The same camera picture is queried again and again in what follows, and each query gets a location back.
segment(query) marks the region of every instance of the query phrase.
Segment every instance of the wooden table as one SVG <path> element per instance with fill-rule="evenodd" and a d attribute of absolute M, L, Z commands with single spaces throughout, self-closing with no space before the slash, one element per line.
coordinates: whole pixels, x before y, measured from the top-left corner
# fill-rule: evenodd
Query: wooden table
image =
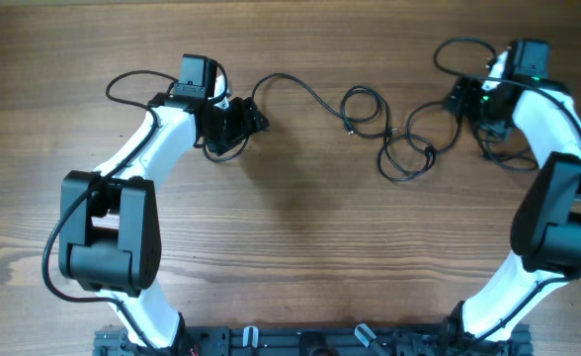
<path fill-rule="evenodd" d="M 402 128 L 411 110 L 451 88 L 431 56 L 462 35 L 499 49 L 521 37 L 551 41 L 551 77 L 573 89 L 581 116 L 580 2 L 0 7 L 0 354 L 86 355 L 94 330 L 119 323 L 109 306 L 58 300 L 41 277 L 62 178 L 108 159 L 143 118 L 104 97 L 113 77 L 139 68 L 178 75 L 182 53 L 199 53 L 224 65 L 241 97 L 275 71 L 335 107 L 352 85 L 371 85 Z M 446 61 L 483 72 L 485 56 L 462 46 Z M 131 78 L 116 93 L 147 101 L 166 84 Z M 158 278 L 189 325 L 437 322 L 508 254 L 535 174 L 483 161 L 470 134 L 425 176 L 392 184 L 376 171 L 380 142 L 345 134 L 298 85 L 277 80 L 257 101 L 270 133 L 227 164 L 189 152 L 157 197 Z M 351 114 L 371 104 L 355 98 Z M 437 145 L 455 126 L 439 112 L 416 125 Z M 394 150 L 408 167 L 421 164 L 406 145 Z M 51 273 L 64 292 L 83 294 L 55 262 Z M 525 321 L 537 355 L 581 355 L 581 282 Z"/>

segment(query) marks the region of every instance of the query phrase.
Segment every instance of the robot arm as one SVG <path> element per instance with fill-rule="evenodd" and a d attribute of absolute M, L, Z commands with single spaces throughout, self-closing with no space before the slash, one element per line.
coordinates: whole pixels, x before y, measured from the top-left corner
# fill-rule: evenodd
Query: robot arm
<path fill-rule="evenodd" d="M 156 280 L 161 237 L 155 191 L 200 138 L 209 151 L 221 155 L 269 125 L 251 99 L 227 100 L 226 77 L 220 69 L 223 75 L 214 80 L 215 61 L 184 55 L 174 94 L 158 93 L 148 103 L 158 117 L 152 137 L 124 169 L 73 212 L 60 233 L 62 274 L 99 297 L 123 302 L 127 317 L 119 306 L 111 306 L 125 325 L 128 340 L 142 347 L 147 345 L 131 320 L 154 348 L 198 353 L 192 349 L 183 317 L 169 305 Z M 154 125 L 153 116 L 146 113 L 141 127 L 112 158 L 93 172 L 69 173 L 62 183 L 62 210 L 116 169 Z M 119 218 L 118 228 L 94 223 L 94 218 L 106 215 Z"/>
<path fill-rule="evenodd" d="M 522 60 L 531 61 L 529 68 L 535 70 L 531 79 L 539 85 L 544 78 L 537 73 L 546 75 L 539 70 L 546 65 L 546 57 L 540 55 L 543 45 L 546 44 L 529 40 L 512 43 L 509 51 L 497 58 L 491 76 L 520 77 L 512 73 L 513 69 L 518 72 Z M 558 83 L 547 83 L 542 90 L 561 102 L 572 119 L 534 91 L 521 92 L 512 108 L 512 124 L 525 135 L 541 172 L 515 216 L 513 250 L 486 286 L 462 306 L 463 331 L 475 338 L 519 309 L 503 327 L 485 337 L 488 341 L 508 340 L 515 325 L 549 293 L 567 284 L 566 276 L 580 268 L 581 215 L 572 213 L 571 206 L 581 199 L 581 139 L 570 120 L 575 120 L 580 129 L 581 122 L 572 98 L 562 86 L 554 84 Z M 516 88 L 502 88 L 503 85 L 484 82 L 482 94 L 486 99 L 482 106 L 492 101 L 489 105 L 496 106 L 495 112 L 503 112 L 499 105 L 507 105 L 508 98 L 517 94 L 509 94 Z M 547 89 L 556 87 L 559 90 Z M 520 308 L 539 283 L 554 278 L 561 282 L 547 284 Z"/>

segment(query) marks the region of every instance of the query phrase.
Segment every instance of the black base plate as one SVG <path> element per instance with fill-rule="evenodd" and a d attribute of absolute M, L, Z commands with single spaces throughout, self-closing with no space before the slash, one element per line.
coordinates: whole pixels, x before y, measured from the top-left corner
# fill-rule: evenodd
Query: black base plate
<path fill-rule="evenodd" d="M 196 339 L 201 356 L 300 356 L 299 340 L 306 332 L 323 334 L 326 345 L 335 349 L 340 356 L 376 356 L 354 335 L 354 328 L 278 328 L 259 330 L 258 347 L 243 347 L 243 329 L 217 327 L 188 327 Z M 438 324 L 419 324 L 399 327 L 372 328 L 376 341 L 389 355 L 393 356 L 442 356 L 438 349 Z M 138 350 L 125 347 L 125 328 L 106 328 L 95 333 L 93 356 L 133 356 Z M 486 349 L 482 343 L 477 350 L 465 353 L 450 348 L 445 355 L 457 356 L 532 356 L 533 347 L 527 325 L 517 325 L 507 342 L 491 344 Z"/>

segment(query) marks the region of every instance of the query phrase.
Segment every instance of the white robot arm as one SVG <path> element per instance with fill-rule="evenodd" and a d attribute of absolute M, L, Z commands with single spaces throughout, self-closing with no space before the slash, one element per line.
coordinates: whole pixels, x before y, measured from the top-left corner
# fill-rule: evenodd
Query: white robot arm
<path fill-rule="evenodd" d="M 508 70 L 506 59 L 508 51 L 497 58 L 490 76 L 501 78 Z M 487 81 L 482 90 L 489 95 L 497 89 L 498 82 Z M 512 113 L 514 126 L 525 135 L 539 168 L 543 168 L 553 152 L 573 155 L 581 160 L 581 139 L 573 123 L 581 129 L 581 121 L 574 110 L 574 101 L 566 93 L 558 90 L 543 89 L 554 97 L 572 114 L 569 118 L 550 100 L 534 91 L 523 91 Z M 474 337 L 484 335 L 500 320 L 507 318 L 515 311 L 539 283 L 556 278 L 564 280 L 562 271 L 533 270 L 527 271 L 522 256 L 511 251 L 500 269 L 486 286 L 475 296 L 469 298 L 462 307 L 462 324 L 465 332 Z M 542 288 L 519 312 L 508 320 L 504 327 L 485 337 L 488 341 L 505 341 L 510 338 L 515 325 L 542 299 L 554 290 L 563 287 L 566 282 L 551 283 Z"/>
<path fill-rule="evenodd" d="M 153 113 L 146 113 L 141 127 L 112 158 L 92 173 L 73 171 L 62 183 L 65 211 L 101 177 L 112 175 L 62 229 L 60 270 L 85 290 L 113 301 L 110 304 L 127 329 L 127 339 L 153 350 L 191 344 L 184 342 L 183 318 L 170 307 L 155 278 L 161 256 L 155 192 L 200 138 L 206 149 L 221 155 L 269 125 L 252 99 L 227 100 L 226 74 L 217 66 L 223 75 L 213 80 L 215 61 L 184 55 L 174 94 L 159 93 L 148 103 Z M 125 157 L 129 161 L 121 168 Z M 117 229 L 93 224 L 93 218 L 105 215 L 119 217 Z"/>

